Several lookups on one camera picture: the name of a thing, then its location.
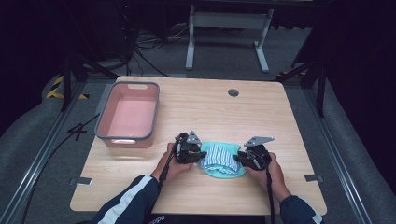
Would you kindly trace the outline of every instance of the cable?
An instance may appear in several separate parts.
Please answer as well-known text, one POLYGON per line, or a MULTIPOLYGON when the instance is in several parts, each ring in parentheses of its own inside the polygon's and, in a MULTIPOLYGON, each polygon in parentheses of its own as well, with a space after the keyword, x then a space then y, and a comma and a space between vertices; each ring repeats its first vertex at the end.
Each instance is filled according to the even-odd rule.
POLYGON ((179 40, 181 40, 181 39, 189 40, 189 39, 187 39, 187 38, 177 37, 178 35, 182 35, 185 31, 187 31, 189 27, 190 27, 190 26, 186 26, 186 27, 184 27, 181 31, 179 31, 177 34, 175 34, 174 36, 168 37, 168 38, 167 38, 168 43, 175 43, 175 42, 177 42, 177 41, 179 41, 179 40))
POLYGON ((44 169, 46 168, 46 166, 47 166, 48 162, 50 161, 50 159, 52 158, 52 156, 53 156, 53 155, 55 154, 55 152, 59 149, 59 147, 61 147, 61 145, 62 145, 65 141, 67 141, 67 139, 69 139, 73 134, 80 132, 84 126, 86 126, 86 125, 89 124, 91 121, 93 121, 94 119, 96 119, 99 115, 100 115, 100 114, 97 114, 97 115, 95 115, 92 119, 90 119, 89 121, 85 122, 84 124, 79 124, 78 126, 76 126, 75 129, 74 129, 69 135, 67 135, 66 138, 65 138, 55 149, 53 149, 52 152, 49 154, 49 156, 47 157, 46 161, 44 162, 43 168, 38 172, 37 179, 35 180, 35 183, 34 183, 33 186, 32 186, 32 190, 31 190, 30 193, 29 193, 29 198, 28 198, 28 201, 27 201, 27 203, 26 203, 26 207, 25 207, 25 209, 24 209, 24 211, 23 211, 23 217, 22 217, 22 221, 21 221, 22 224, 25 222, 26 215, 27 215, 27 212, 28 212, 28 210, 29 210, 30 202, 32 201, 33 194, 34 194, 34 192, 35 192, 35 186, 37 185, 38 180, 40 179, 40 176, 43 174, 43 171, 44 171, 44 169))
POLYGON ((160 38, 157 38, 155 35, 145 32, 140 33, 139 36, 136 38, 136 45, 139 49, 142 50, 153 50, 153 49, 160 49, 166 42, 162 41, 160 38), (151 43, 152 45, 149 47, 141 46, 140 44, 151 43))
MULTIPOLYGON (((168 175, 168 171, 169 171, 169 163, 174 158, 174 152, 176 151, 177 145, 178 145, 178 140, 176 140, 176 142, 174 143, 174 145, 172 147, 172 151, 169 154, 168 160, 166 161, 166 164, 163 167, 163 170, 161 171, 160 179, 159 179, 160 183, 158 183, 158 194, 161 193, 161 189, 163 188, 163 182, 165 182, 166 176, 168 175)), ((145 216, 146 221, 144 221, 143 223, 148 223, 149 215, 151 215, 152 209, 154 209, 156 202, 157 202, 157 200, 155 200, 154 204, 150 207, 149 211, 146 213, 146 216, 145 216)))
POLYGON ((134 55, 132 56, 132 58, 134 58, 136 60, 137 67, 140 69, 140 76, 142 76, 143 75, 143 69, 142 69, 142 67, 140 67, 139 61, 136 59, 136 57, 134 55))
POLYGON ((129 60, 125 65, 126 65, 126 76, 129 77, 131 75, 131 69, 129 68, 129 60))
POLYGON ((268 169, 268 164, 265 161, 265 166, 266 168, 266 174, 267 174, 267 191, 268 191, 268 198, 270 200, 270 207, 271 207, 271 223, 275 224, 275 208, 274 208, 274 198, 273 198, 273 192, 272 192, 272 178, 271 174, 268 169))
POLYGON ((149 62, 143 55, 141 52, 139 52, 138 50, 134 49, 134 52, 136 52, 143 60, 145 60, 149 65, 151 65, 152 68, 154 68, 157 72, 159 72, 161 75, 165 76, 165 77, 170 77, 169 75, 166 75, 165 73, 163 73, 162 71, 160 71, 158 68, 156 68, 151 62, 149 62))

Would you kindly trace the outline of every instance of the metal frame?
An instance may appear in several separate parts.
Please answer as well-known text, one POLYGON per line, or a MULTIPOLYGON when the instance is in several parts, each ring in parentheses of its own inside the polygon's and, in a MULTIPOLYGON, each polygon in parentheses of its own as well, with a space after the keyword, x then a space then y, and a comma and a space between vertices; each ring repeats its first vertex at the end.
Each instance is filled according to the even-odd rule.
POLYGON ((14 222, 16 215, 19 213, 21 207, 24 205, 24 202, 32 192, 33 186, 38 180, 38 175, 44 169, 46 160, 50 157, 50 154, 54 148, 55 141, 59 136, 60 130, 64 125, 67 115, 72 109, 73 104, 78 100, 78 97, 81 95, 84 86, 85 83, 82 82, 76 84, 69 106, 64 110, 64 112, 61 112, 59 117, 56 119, 54 125, 52 126, 52 129, 49 132, 49 135, 43 143, 43 146, 39 149, 34 161, 32 162, 29 169, 26 171, 26 174, 24 175, 20 186, 14 193, 14 196, 9 202, 6 210, 3 212, 2 216, 0 216, 0 224, 8 224, 14 222))
POLYGON ((341 185, 346 192, 346 196, 349 200, 350 205, 352 206, 352 210, 355 213, 355 216, 359 223, 373 223, 370 219, 369 214, 361 200, 361 196, 356 189, 355 182, 353 181, 343 159, 338 150, 337 145, 332 139, 332 134, 327 127, 325 119, 318 113, 316 110, 316 99, 314 94, 310 90, 303 90, 304 95, 310 105, 312 113, 315 115, 315 118, 318 122, 318 125, 322 131, 323 136, 325 137, 326 143, 328 145, 328 152, 330 158, 332 159, 332 164, 334 165, 335 171, 340 178, 341 185))
POLYGON ((216 13, 216 12, 195 12, 194 5, 190 6, 189 31, 190 39, 187 48, 186 69, 191 70, 194 59, 194 28, 195 27, 224 27, 241 29, 262 29, 259 41, 254 42, 257 58, 264 73, 269 72, 267 61, 265 60, 262 46, 268 33, 274 11, 268 10, 267 14, 245 14, 245 13, 216 13))

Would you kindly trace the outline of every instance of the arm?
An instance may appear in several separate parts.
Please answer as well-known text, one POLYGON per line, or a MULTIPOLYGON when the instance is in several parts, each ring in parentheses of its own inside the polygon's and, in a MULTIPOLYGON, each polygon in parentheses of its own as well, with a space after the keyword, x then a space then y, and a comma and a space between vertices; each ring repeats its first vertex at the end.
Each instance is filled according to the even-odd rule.
POLYGON ((91 223, 143 223, 158 198, 158 182, 150 175, 137 177, 122 193, 105 203, 91 223))
MULTIPOLYGON (((284 223, 322 223, 322 217, 308 205, 304 200, 291 195, 286 187, 282 169, 277 163, 276 156, 270 152, 272 161, 268 165, 272 177, 272 190, 275 198, 280 204, 280 217, 284 223)), ((266 189, 267 174, 265 171, 255 171, 245 167, 249 175, 256 178, 260 185, 266 189)))
MULTIPOLYGON (((163 167, 172 152, 173 143, 168 144, 168 149, 157 168, 151 175, 140 175, 122 193, 105 203, 94 216, 91 223, 143 223, 146 214, 155 204, 159 192, 159 178, 163 167)), ((190 170, 192 164, 178 164, 175 159, 169 163, 167 180, 172 180, 182 172, 190 170)))

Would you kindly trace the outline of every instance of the wooden table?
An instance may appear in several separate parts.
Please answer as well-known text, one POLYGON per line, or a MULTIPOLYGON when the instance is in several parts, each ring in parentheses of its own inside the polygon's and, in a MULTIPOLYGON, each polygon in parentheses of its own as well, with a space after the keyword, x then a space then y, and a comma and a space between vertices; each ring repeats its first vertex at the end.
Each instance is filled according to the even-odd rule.
MULTIPOLYGON (((160 85, 160 104, 154 143, 145 149, 108 148, 93 140, 81 176, 90 186, 77 186, 70 206, 75 211, 97 211, 138 175, 150 174, 179 133, 194 130, 203 142, 236 143, 241 150, 252 136, 272 136, 265 144, 275 152, 293 194, 326 213, 318 182, 306 182, 314 173, 283 86, 275 82, 120 77, 118 81, 154 81, 160 85), (229 89, 239 95, 232 97, 229 89)), ((276 213, 279 206, 275 204, 276 213)), ((165 214, 269 215, 266 190, 248 175, 216 179, 198 165, 166 182, 153 210, 165 214)))

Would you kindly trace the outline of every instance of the blue and white cloth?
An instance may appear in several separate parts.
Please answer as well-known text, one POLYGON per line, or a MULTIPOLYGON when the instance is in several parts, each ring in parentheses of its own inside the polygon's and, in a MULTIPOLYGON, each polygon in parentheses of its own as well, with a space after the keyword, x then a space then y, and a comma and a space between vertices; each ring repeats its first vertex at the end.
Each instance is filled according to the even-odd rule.
POLYGON ((202 151, 206 156, 200 160, 201 168, 209 175, 217 178, 233 178, 243 175, 245 169, 233 155, 237 155, 240 146, 227 143, 203 143, 202 151))

